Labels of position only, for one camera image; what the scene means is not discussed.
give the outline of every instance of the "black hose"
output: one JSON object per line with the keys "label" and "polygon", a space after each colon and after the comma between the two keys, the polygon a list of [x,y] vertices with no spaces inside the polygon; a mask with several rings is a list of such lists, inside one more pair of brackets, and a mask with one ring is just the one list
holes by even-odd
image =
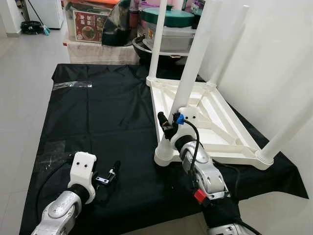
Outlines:
{"label": "black hose", "polygon": [[37,195],[36,195],[36,203],[35,203],[35,212],[36,212],[36,219],[37,219],[37,224],[40,223],[40,218],[39,218],[39,214],[38,214],[38,202],[39,202],[39,196],[40,193],[42,191],[42,189],[44,188],[46,182],[51,178],[51,176],[57,172],[61,167],[63,167],[66,163],[68,163],[68,161],[63,162],[62,164],[60,164],[58,167],[54,168],[45,178],[45,180],[42,182],[42,184],[40,185]]}
{"label": "black hose", "polygon": [[199,144],[200,144],[200,136],[199,136],[199,132],[196,128],[196,126],[194,124],[192,124],[190,121],[187,121],[186,119],[183,120],[185,123],[187,123],[188,125],[190,125],[192,127],[192,129],[194,129],[194,131],[196,132],[196,148],[195,148],[195,152],[194,152],[194,156],[192,157],[192,161],[190,164],[190,172],[193,171],[194,165],[195,165],[195,161],[196,161],[196,157],[197,157],[197,153],[198,153],[198,148],[199,148]]}
{"label": "black hose", "polygon": [[221,165],[221,166],[227,167],[227,168],[230,168],[230,169],[233,169],[233,170],[235,170],[237,172],[235,189],[234,189],[234,195],[233,195],[237,199],[238,198],[238,185],[239,185],[239,180],[240,180],[240,171],[239,171],[239,169],[234,167],[234,166],[231,166],[231,165],[220,163],[220,162],[218,162],[218,161],[216,161],[214,159],[213,159],[213,163],[215,163],[217,165]]}

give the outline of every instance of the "red tag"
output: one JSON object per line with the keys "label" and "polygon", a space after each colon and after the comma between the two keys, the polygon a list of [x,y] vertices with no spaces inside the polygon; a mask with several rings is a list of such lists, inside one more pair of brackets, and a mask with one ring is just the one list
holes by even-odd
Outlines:
{"label": "red tag", "polygon": [[195,192],[194,197],[199,203],[202,203],[206,198],[206,194],[201,189],[198,189]]}

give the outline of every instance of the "table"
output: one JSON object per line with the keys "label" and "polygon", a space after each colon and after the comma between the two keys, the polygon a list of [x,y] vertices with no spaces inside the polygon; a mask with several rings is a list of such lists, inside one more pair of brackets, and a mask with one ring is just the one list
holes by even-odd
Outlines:
{"label": "table", "polygon": [[139,56],[133,45],[126,47],[103,46],[101,43],[74,41],[65,34],[63,45],[67,46],[72,64],[138,65]]}
{"label": "table", "polygon": [[[179,79],[183,67],[162,68],[158,76]],[[35,195],[43,178],[72,151],[86,151],[98,158],[97,171],[106,174],[116,160],[121,169],[109,202],[97,193],[84,208],[71,234],[117,235],[201,211],[193,198],[180,163],[160,167],[153,155],[157,137],[147,66],[59,64],[52,77],[53,90],[45,118],[34,170],[25,203],[21,235],[36,226]],[[260,147],[268,140],[238,112],[237,116]],[[279,153],[266,171],[238,165],[239,200],[280,191],[308,198],[297,167]],[[47,182],[39,209],[66,189],[70,166],[61,168]],[[236,173],[219,167],[230,191]]]}

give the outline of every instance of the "transparent tape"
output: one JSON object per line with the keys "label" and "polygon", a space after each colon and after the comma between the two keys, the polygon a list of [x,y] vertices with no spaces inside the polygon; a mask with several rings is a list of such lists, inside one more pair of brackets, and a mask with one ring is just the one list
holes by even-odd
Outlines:
{"label": "transparent tape", "polygon": [[66,159],[65,141],[47,142],[43,154],[37,155],[33,172],[42,172],[55,168]]}
{"label": "transparent tape", "polygon": [[56,83],[53,85],[52,90],[58,90],[66,87],[83,87],[83,88],[91,88],[92,82],[91,81],[72,81],[72,82],[62,82]]}

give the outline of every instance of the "black wire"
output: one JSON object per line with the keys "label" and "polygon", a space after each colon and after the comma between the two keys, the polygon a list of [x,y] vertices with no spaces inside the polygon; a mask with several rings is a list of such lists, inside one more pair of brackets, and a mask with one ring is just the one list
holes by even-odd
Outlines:
{"label": "black wire", "polygon": [[44,188],[46,182],[51,178],[51,176],[57,172],[61,167],[63,167],[66,163],[68,163],[68,161],[63,162],[62,164],[60,164],[58,167],[54,168],[45,178],[45,180],[42,182],[42,184],[40,185],[37,195],[36,195],[36,204],[35,204],[35,212],[36,212],[36,219],[37,219],[37,224],[40,223],[40,218],[39,218],[39,214],[38,214],[38,202],[39,202],[39,196],[40,193],[42,191],[42,189]]}
{"label": "black wire", "polygon": [[231,165],[220,163],[220,162],[218,162],[218,161],[216,161],[214,159],[212,159],[212,160],[217,165],[221,165],[221,166],[233,169],[233,170],[235,170],[237,172],[236,183],[235,183],[235,188],[234,188],[234,195],[233,195],[237,199],[238,198],[238,185],[239,185],[239,180],[240,180],[240,171],[239,171],[239,169],[234,167],[234,166],[231,166]]}
{"label": "black wire", "polygon": [[[196,161],[196,157],[197,157],[197,152],[198,152],[198,148],[199,148],[199,144],[200,144],[200,137],[199,137],[199,132],[197,130],[197,128],[195,127],[194,124],[192,124],[191,122],[187,121],[186,119],[183,120],[185,123],[187,123],[188,125],[190,125],[194,131],[196,132],[196,136],[197,136],[197,142],[196,142],[196,148],[195,148],[195,153],[194,153],[194,156],[192,157],[192,162],[191,162],[191,165],[190,165],[190,172],[193,171],[193,167],[195,165],[195,161]],[[236,183],[235,183],[235,189],[234,189],[234,197],[237,198],[237,192],[238,192],[238,184],[239,184],[239,179],[240,179],[240,171],[238,168],[234,167],[234,166],[231,166],[231,165],[226,165],[226,164],[223,164],[223,163],[220,163],[216,160],[213,159],[213,162],[217,165],[221,165],[221,166],[224,166],[224,167],[228,167],[230,169],[233,169],[237,172],[237,177],[236,177]],[[251,232],[255,233],[256,235],[262,235],[259,231],[257,231],[256,229],[254,229],[253,227],[251,227],[250,225],[246,224],[245,222],[243,222],[242,220],[240,219],[236,219],[235,220],[237,224],[239,225],[242,225],[244,226],[245,228],[249,229]]]}
{"label": "black wire", "polygon": [[192,124],[190,121],[187,121],[186,119],[183,120],[185,123],[187,123],[188,125],[190,125],[192,127],[192,129],[194,129],[194,131],[196,132],[196,148],[195,148],[195,152],[194,152],[194,156],[192,157],[192,161],[191,161],[191,165],[190,165],[190,172],[193,171],[194,165],[195,165],[195,161],[196,161],[196,157],[197,157],[197,152],[198,152],[198,148],[199,148],[199,144],[200,144],[200,136],[199,136],[199,132],[197,130],[197,128],[195,127],[194,124]]}
{"label": "black wire", "polygon": [[250,225],[246,224],[245,222],[243,222],[240,219],[236,219],[236,223],[244,226],[245,228],[249,229],[251,232],[255,233],[256,235],[262,235],[259,231],[257,231],[255,228],[251,227]]}

